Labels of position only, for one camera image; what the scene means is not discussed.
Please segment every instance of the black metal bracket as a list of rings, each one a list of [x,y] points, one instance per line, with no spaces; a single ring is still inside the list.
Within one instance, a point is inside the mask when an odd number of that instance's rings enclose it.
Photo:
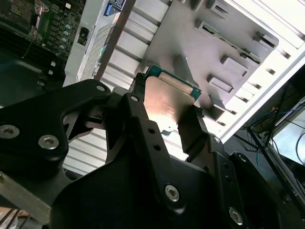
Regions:
[[[209,134],[193,106],[178,124],[187,162],[204,168],[215,181],[222,218],[232,228],[247,228],[246,217],[232,162],[219,138]]]
[[[84,111],[105,103],[110,94],[101,82],[87,80],[1,109],[1,170],[35,177],[56,174],[68,141],[92,130],[83,123]]]

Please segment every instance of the black cable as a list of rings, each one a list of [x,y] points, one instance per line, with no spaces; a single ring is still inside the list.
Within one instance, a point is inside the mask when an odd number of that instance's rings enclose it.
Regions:
[[[6,215],[0,220],[0,226],[6,221],[6,219],[11,215],[11,213],[14,211],[14,209],[11,209],[6,213]]]
[[[10,222],[8,223],[8,225],[6,226],[5,229],[10,229],[11,225],[13,224],[13,222],[15,221],[15,219],[17,218],[19,213],[20,213],[20,210],[17,210],[16,213],[11,218]]]
[[[276,144],[276,142],[274,141],[273,137],[271,138],[271,140],[272,140],[272,142],[274,143],[274,145],[275,145],[275,147],[276,147],[277,153],[279,154],[281,160],[283,161],[282,156],[281,156],[281,154],[280,154],[280,151],[278,150],[277,144]],[[303,189],[302,189],[302,187],[301,187],[301,185],[303,186],[303,184],[296,178],[295,174],[294,174],[292,171],[291,171],[291,173],[294,175],[294,178],[295,178],[295,180],[296,180],[297,185],[299,186],[301,192],[302,192],[303,195],[305,196],[305,193],[304,193],[304,191],[303,191]]]
[[[23,228],[24,224],[26,224],[26,222],[29,220],[30,217],[31,217],[31,216],[28,215],[28,216],[24,219],[24,221],[23,221],[22,224],[20,225],[19,229],[22,229],[22,228]]]
[[[299,151],[298,151],[298,147],[299,147],[300,140],[301,140],[301,138],[302,138],[304,135],[305,135],[305,132],[302,133],[301,136],[299,137],[299,139],[297,140],[296,145],[295,145],[295,151],[296,151],[296,156],[297,156],[297,158],[298,158],[299,161],[305,166],[305,163],[301,160],[300,155],[299,155]]]
[[[296,126],[298,126],[298,127],[300,127],[300,128],[302,128],[302,129],[304,129],[304,130],[305,130],[305,127],[302,127],[302,126],[301,126],[301,125],[299,125],[299,124],[296,124],[296,123],[291,122],[291,121],[286,120],[286,119],[284,119],[284,121],[289,122],[289,123],[292,123],[292,124],[294,124],[294,125],[296,125]]]
[[[268,137],[267,137],[267,140],[266,140],[266,143],[265,143],[265,147],[268,146],[269,141],[270,141],[271,136],[272,136],[272,133],[273,133],[273,131],[274,131],[274,129],[275,129],[275,125],[276,125],[276,122],[277,122],[277,118],[278,118],[278,116],[279,116],[279,114],[280,114],[280,110],[281,110],[281,108],[282,108],[283,101],[284,101],[284,99],[285,99],[285,94],[286,94],[286,91],[287,91],[287,89],[288,89],[288,86],[289,86],[289,85],[287,85],[287,86],[285,87],[285,89],[284,89],[284,91],[283,91],[283,94],[282,94],[282,97],[281,97],[281,100],[280,100],[280,102],[279,102],[279,104],[278,104],[278,106],[277,106],[277,111],[276,111],[276,113],[275,113],[275,117],[274,117],[273,122],[272,122],[272,125],[271,125],[271,131],[270,131],[270,133],[268,134]]]

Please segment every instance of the screw hole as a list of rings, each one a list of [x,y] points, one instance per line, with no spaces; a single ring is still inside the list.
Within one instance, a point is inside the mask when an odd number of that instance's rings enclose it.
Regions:
[[[231,180],[228,176],[225,176],[225,179],[226,179],[229,183],[232,183],[232,180]]]
[[[207,173],[210,172],[210,167],[209,167],[209,166],[205,166],[205,167],[203,167],[203,169],[204,169]]]
[[[7,127],[7,128],[5,128],[5,129],[3,130],[3,133],[4,133],[4,134],[12,135],[12,134],[14,134],[14,131],[13,131],[13,129]]]
[[[229,169],[229,168],[230,168],[226,163],[224,163],[224,167],[225,167],[226,169]]]
[[[157,150],[157,151],[160,151],[161,150],[161,147],[157,144],[153,145],[154,149]]]
[[[148,128],[148,132],[151,133],[151,134],[155,133],[154,129],[151,129],[151,128]]]

